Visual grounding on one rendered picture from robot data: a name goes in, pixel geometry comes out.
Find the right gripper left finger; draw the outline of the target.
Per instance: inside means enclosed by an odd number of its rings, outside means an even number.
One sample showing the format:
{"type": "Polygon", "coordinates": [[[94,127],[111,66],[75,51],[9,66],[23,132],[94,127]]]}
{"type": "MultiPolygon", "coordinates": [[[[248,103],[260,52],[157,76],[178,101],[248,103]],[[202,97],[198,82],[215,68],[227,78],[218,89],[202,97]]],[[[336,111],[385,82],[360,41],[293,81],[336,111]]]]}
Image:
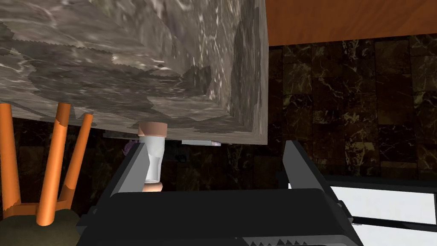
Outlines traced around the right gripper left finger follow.
{"type": "Polygon", "coordinates": [[[134,144],[109,184],[109,196],[116,193],[141,192],[149,168],[145,143],[134,144]]]}

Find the grey pen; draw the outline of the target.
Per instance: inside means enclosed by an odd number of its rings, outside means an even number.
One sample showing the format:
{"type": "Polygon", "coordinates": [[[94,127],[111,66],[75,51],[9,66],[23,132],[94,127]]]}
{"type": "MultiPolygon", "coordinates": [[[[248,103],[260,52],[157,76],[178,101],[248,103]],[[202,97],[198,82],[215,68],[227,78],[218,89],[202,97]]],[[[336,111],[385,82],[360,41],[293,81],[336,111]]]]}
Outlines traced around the grey pen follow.
{"type": "Polygon", "coordinates": [[[182,140],[181,144],[194,146],[221,146],[220,142],[206,140],[182,140]]]}

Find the white window with dark frame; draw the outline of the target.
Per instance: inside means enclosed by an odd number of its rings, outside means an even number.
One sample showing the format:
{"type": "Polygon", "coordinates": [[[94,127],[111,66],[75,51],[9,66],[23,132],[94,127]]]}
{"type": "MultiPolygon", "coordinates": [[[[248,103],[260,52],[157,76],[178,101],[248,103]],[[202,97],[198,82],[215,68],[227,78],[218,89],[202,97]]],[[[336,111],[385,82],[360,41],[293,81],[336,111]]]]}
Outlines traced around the white window with dark frame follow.
{"type": "Polygon", "coordinates": [[[364,246],[437,246],[437,181],[326,175],[364,246]]]}

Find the orange wooden chair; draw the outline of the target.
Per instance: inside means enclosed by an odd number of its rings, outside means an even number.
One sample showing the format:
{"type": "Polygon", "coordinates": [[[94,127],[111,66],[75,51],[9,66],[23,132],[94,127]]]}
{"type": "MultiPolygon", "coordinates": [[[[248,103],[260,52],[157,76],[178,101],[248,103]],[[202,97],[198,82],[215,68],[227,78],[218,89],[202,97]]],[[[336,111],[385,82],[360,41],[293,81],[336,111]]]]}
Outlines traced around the orange wooden chair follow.
{"type": "Polygon", "coordinates": [[[63,182],[60,181],[70,105],[59,103],[40,199],[22,203],[12,109],[0,103],[0,177],[3,219],[0,221],[0,246],[76,246],[78,215],[71,210],[85,149],[93,121],[83,119],[79,136],[63,182]]]}

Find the grey marble table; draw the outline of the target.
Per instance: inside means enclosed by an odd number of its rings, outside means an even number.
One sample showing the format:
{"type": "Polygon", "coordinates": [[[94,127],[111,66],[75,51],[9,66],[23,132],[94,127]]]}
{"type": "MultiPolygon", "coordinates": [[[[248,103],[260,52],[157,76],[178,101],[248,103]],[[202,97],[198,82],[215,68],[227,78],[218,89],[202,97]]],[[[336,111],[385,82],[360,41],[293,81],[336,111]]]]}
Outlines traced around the grey marble table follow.
{"type": "Polygon", "coordinates": [[[0,102],[128,135],[267,143],[265,0],[0,0],[0,102]]]}

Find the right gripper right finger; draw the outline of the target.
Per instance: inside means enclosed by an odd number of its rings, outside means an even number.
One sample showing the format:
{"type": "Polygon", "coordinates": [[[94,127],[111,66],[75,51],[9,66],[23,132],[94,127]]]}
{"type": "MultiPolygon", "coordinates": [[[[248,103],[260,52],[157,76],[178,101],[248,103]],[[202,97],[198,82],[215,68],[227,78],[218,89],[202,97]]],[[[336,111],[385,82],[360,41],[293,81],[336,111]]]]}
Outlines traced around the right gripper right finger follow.
{"type": "Polygon", "coordinates": [[[283,164],[292,189],[329,189],[325,178],[298,141],[286,141],[283,164]]]}

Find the white bottle with tan cap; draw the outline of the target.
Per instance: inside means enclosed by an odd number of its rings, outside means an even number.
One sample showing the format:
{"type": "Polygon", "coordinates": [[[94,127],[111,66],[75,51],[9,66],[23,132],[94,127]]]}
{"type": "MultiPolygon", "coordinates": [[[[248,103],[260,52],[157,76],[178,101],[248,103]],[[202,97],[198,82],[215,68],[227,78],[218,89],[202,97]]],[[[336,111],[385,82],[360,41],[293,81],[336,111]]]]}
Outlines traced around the white bottle with tan cap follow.
{"type": "Polygon", "coordinates": [[[143,192],[160,192],[163,184],[160,182],[161,165],[167,137],[167,124],[160,122],[140,122],[138,129],[139,142],[144,143],[149,155],[143,192]]]}

